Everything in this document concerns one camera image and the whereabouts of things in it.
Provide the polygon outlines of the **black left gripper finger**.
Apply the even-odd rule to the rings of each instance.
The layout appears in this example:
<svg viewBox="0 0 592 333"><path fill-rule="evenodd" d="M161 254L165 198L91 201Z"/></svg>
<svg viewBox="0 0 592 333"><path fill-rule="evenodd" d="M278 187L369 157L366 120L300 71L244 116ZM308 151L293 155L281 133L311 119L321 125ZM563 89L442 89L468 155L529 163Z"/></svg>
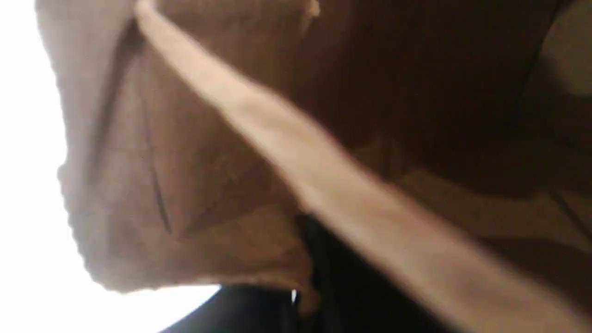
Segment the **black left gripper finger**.
<svg viewBox="0 0 592 333"><path fill-rule="evenodd" d="M442 333L411 301L313 216L297 218L313 259L320 308L300 315L304 297L286 290L224 286L166 333Z"/></svg>

